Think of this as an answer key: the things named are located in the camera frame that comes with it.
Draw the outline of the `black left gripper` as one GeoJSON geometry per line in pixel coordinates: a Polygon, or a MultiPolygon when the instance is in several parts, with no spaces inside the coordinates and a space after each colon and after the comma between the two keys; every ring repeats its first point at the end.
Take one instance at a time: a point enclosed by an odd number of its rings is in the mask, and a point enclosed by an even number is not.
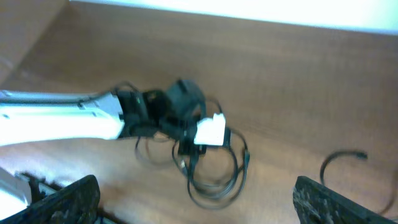
{"type": "Polygon", "coordinates": [[[159,131],[179,142],[178,154],[182,156],[206,154],[205,145],[194,143],[197,129],[195,121],[179,119],[161,119],[159,121],[159,131]]]}

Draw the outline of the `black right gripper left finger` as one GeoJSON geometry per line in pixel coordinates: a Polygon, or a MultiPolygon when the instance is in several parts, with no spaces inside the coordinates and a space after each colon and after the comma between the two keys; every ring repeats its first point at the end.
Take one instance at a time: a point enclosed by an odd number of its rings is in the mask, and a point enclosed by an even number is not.
{"type": "Polygon", "coordinates": [[[100,201],[100,188],[95,176],[87,175],[72,184],[45,195],[36,178],[26,180],[32,203],[1,223],[94,223],[100,201]]]}

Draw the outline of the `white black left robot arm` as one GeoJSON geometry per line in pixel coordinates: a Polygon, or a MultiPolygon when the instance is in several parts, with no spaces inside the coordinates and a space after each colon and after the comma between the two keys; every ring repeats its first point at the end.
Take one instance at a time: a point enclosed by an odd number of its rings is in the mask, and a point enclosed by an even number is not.
{"type": "Polygon", "coordinates": [[[191,80],[177,80],[166,90],[140,91],[130,82],[99,93],[1,90],[1,145],[156,133],[192,143],[205,114],[205,96],[191,80]]]}

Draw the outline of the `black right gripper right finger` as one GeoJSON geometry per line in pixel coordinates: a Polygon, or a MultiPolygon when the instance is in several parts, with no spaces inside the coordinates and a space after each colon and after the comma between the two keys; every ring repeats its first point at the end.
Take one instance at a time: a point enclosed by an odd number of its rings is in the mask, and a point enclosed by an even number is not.
{"type": "Polygon", "coordinates": [[[305,224],[395,223],[306,176],[297,177],[293,205],[300,223],[305,224]]]}

